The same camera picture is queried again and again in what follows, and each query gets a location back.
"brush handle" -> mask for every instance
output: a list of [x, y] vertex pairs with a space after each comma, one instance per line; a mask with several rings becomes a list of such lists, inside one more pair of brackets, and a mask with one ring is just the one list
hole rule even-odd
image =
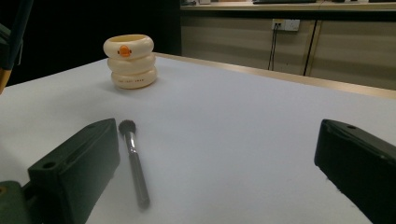
[[137, 202], [141, 208], [147, 208], [149, 206], [149, 193], [146, 186], [145, 177], [143, 176], [139, 155], [136, 152], [131, 153], [129, 155], [129, 161], [131, 162]]

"makeup brush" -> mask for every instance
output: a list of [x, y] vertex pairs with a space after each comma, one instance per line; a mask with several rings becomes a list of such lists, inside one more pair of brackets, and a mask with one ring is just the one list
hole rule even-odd
[[119, 131], [125, 139], [128, 149], [129, 161], [131, 163], [134, 188], [136, 190], [137, 202], [141, 208], [149, 206], [149, 193], [146, 187], [145, 177], [143, 176], [142, 166], [140, 164], [139, 155], [137, 154], [134, 144], [134, 134], [136, 132], [136, 125], [130, 119], [126, 119], [119, 125]]

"cream-colored ring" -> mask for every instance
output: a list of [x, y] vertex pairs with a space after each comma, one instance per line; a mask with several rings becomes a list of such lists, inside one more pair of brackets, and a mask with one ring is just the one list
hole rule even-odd
[[157, 68], [154, 66], [153, 69], [146, 73], [131, 74], [131, 75], [120, 75], [117, 73], [111, 73], [111, 80], [113, 83], [122, 89], [136, 89], [145, 87], [157, 78]]
[[117, 35], [105, 41], [103, 51], [109, 58], [130, 60], [150, 54], [154, 42], [147, 35]]
[[139, 74], [152, 69], [155, 64], [155, 55], [150, 53], [146, 57], [132, 60], [107, 59], [107, 66], [114, 73], [120, 75]]

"black partition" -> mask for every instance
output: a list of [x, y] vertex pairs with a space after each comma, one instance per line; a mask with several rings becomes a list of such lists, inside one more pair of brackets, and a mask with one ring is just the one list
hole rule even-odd
[[[0, 3], [0, 23], [11, 29], [20, 0]], [[181, 54], [179, 1], [35, 0], [23, 37], [21, 64], [8, 86], [104, 59], [114, 35], [145, 34], [154, 51]]]

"brush head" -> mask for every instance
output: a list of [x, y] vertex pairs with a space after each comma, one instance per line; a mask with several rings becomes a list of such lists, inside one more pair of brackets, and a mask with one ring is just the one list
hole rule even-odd
[[134, 121], [131, 119], [123, 120], [119, 125], [119, 131], [122, 134], [134, 133], [136, 132], [136, 125], [134, 124]]

